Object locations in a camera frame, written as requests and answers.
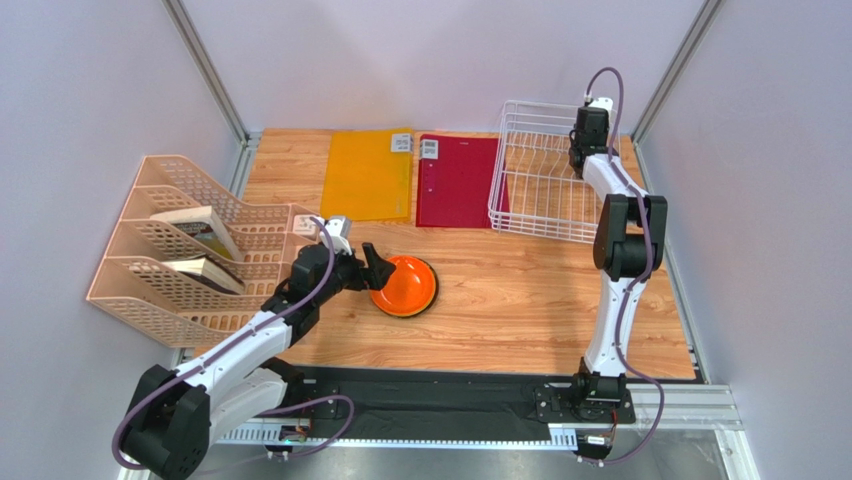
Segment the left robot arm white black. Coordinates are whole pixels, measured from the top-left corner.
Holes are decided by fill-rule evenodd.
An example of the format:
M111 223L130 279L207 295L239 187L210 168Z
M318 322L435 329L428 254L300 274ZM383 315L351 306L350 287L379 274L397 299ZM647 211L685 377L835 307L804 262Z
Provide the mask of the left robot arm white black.
M111 440L123 467L162 479L187 479L209 447L245 421L282 405L289 378L277 355L319 321L343 290L379 291L396 267L368 242L358 259L322 243L302 248L290 273L260 310L206 354L175 369L143 373Z

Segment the white wire dish rack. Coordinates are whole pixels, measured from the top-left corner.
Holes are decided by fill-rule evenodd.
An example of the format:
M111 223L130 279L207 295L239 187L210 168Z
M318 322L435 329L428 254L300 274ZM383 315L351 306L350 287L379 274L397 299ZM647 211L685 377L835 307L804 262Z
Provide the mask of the white wire dish rack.
M602 201L569 163L578 107L508 100L488 219L499 232L591 244Z

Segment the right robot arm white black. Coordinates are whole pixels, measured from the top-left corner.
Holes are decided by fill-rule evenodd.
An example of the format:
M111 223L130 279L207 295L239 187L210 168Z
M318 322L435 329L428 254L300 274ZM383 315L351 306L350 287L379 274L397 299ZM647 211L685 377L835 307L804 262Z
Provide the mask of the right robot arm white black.
M593 241L601 296L593 339L573 377L569 405L586 422L617 418L627 402L628 342L639 300L663 260L668 203L626 171L610 134L613 102L588 99L577 110L569 161L602 202Z

